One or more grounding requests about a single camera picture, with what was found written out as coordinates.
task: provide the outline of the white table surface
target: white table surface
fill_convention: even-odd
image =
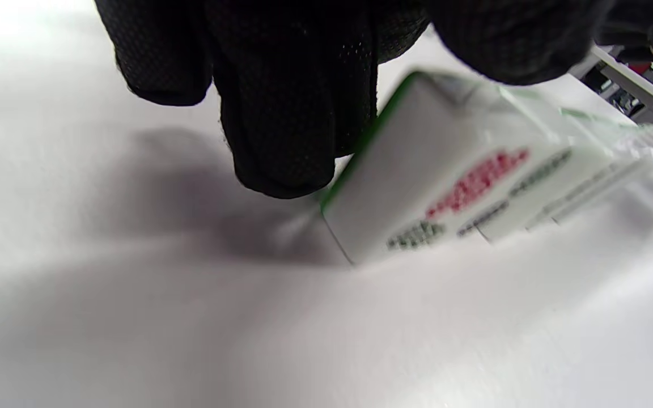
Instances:
[[[464,70],[424,39],[380,94],[410,65]],[[0,0],[0,407],[653,406],[653,176],[350,269],[311,201],[236,183],[217,105],[130,96],[86,0]]]

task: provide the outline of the gloved hand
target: gloved hand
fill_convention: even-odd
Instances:
[[[653,61],[653,0],[617,0],[596,36],[599,45],[620,45],[620,62]]]
[[[525,85],[582,60],[612,0],[95,2],[130,90],[192,105],[213,78],[236,176],[293,198],[331,181],[376,116],[378,64],[430,21],[475,70]]]

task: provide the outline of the mesh fabric texture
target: mesh fabric texture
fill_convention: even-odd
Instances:
[[[136,95],[199,103],[213,80],[236,176],[268,196],[328,184],[376,117],[376,69],[433,22],[475,70],[506,83],[579,62],[608,0],[96,0]]]

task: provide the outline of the black glove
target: black glove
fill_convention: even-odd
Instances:
[[[211,78],[236,176],[280,198],[334,176],[376,116],[378,64],[430,21],[495,80],[530,84],[583,59],[612,0],[96,0],[136,95],[191,105]]]
[[[624,46],[620,62],[653,62],[653,0],[617,0],[596,42]]]

